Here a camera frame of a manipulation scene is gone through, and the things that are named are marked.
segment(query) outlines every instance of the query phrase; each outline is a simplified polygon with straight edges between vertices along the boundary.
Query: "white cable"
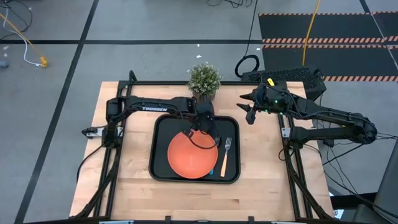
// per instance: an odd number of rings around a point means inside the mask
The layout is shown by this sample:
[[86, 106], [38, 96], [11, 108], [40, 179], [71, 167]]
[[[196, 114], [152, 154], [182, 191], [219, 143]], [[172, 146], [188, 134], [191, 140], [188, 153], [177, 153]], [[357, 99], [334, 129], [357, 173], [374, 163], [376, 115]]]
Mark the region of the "white cable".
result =
[[26, 61], [27, 63], [31, 64], [31, 65], [35, 65], [35, 66], [37, 66], [37, 67], [40, 67], [40, 66], [42, 67], [42, 66], [43, 66], [42, 64], [30, 62], [30, 61], [28, 61], [28, 60], [26, 59], [27, 42], [26, 42], [25, 38], [23, 38], [23, 37], [22, 37], [21, 35], [19, 35], [17, 32], [15, 32], [15, 31], [13, 31], [13, 30], [9, 30], [9, 29], [6, 28], [7, 19], [8, 19], [8, 7], [6, 8], [6, 19], [5, 19], [4, 22], [2, 23], [3, 28], [5, 28], [5, 30], [7, 30], [7, 31], [9, 31], [9, 32], [12, 32], [12, 33], [17, 34], [22, 40], [24, 40], [24, 42], [25, 42], [24, 60], [25, 60], [25, 61]]

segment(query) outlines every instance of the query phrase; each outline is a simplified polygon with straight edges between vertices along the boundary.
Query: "green plant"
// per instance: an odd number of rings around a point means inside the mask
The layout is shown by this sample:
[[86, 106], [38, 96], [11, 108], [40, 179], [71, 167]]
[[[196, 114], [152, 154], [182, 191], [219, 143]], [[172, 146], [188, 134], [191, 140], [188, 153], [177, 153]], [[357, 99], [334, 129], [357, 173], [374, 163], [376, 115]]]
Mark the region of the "green plant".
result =
[[203, 63], [195, 65], [188, 71], [191, 79], [188, 82], [188, 88], [200, 95], [212, 95], [220, 87], [221, 77], [218, 69], [213, 65]]

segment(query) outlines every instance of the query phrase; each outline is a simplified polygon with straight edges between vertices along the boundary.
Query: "potted plant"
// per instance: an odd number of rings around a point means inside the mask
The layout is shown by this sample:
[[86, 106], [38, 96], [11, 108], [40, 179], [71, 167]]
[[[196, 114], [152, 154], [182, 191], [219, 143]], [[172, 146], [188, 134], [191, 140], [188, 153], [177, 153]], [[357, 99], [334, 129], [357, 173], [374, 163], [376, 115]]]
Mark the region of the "potted plant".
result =
[[195, 65], [188, 71], [191, 79], [188, 82], [188, 88], [198, 102], [206, 100], [213, 101], [216, 96], [216, 90], [220, 87], [221, 77], [218, 69], [208, 63]]

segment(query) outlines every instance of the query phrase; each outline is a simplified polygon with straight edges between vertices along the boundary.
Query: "yellow cable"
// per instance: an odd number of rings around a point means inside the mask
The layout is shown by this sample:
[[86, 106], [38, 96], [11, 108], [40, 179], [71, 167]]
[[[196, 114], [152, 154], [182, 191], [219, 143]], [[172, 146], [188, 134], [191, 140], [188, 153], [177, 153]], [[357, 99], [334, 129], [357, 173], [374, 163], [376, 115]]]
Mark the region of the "yellow cable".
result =
[[8, 19], [6, 19], [5, 17], [4, 17], [4, 15], [2, 15], [1, 13], [0, 13], [0, 17], [2, 17], [19, 35], [21, 35], [21, 37], [22, 38], [24, 38], [25, 40], [26, 40], [26, 42], [28, 42], [29, 43], [29, 45], [36, 51], [36, 53], [40, 56], [40, 61], [41, 61], [41, 63], [42, 63], [42, 66], [45, 68], [45, 67], [47, 67], [47, 59], [44, 57], [44, 55], [37, 49], [37, 48], [35, 48], [34, 46], [33, 46], [33, 44], [30, 42], [30, 40], [28, 39], [28, 38], [26, 38], [19, 30], [18, 30], [18, 28], [16, 28], [13, 24], [12, 24], [12, 22], [10, 22]]
[[316, 6], [316, 8], [315, 8], [315, 11], [314, 11], [313, 14], [312, 14], [310, 27], [308, 28], [307, 36], [306, 36], [306, 38], [305, 38], [304, 51], [303, 51], [303, 63], [302, 63], [303, 66], [305, 65], [305, 53], [306, 53], [306, 51], [307, 51], [307, 42], [308, 42], [308, 38], [310, 37], [312, 24], [313, 24], [313, 21], [315, 20], [315, 16], [316, 16], [316, 14], [317, 14], [317, 12], [318, 12], [318, 9], [319, 9], [319, 3], [320, 3], [320, 0], [317, 1], [317, 6]]

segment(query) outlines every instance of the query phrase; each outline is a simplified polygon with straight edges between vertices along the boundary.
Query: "orange plate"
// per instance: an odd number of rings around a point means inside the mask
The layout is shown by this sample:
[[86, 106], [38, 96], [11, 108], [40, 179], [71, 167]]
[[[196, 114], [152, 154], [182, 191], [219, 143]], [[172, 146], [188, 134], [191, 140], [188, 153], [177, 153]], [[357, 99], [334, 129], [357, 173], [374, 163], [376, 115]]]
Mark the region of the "orange plate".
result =
[[[211, 147], [214, 139], [208, 134], [193, 131], [192, 141], [202, 147]], [[178, 133], [169, 144], [167, 159], [171, 168], [178, 175], [197, 179], [207, 175], [216, 165], [218, 157], [217, 147], [201, 149], [192, 144], [186, 135]]]

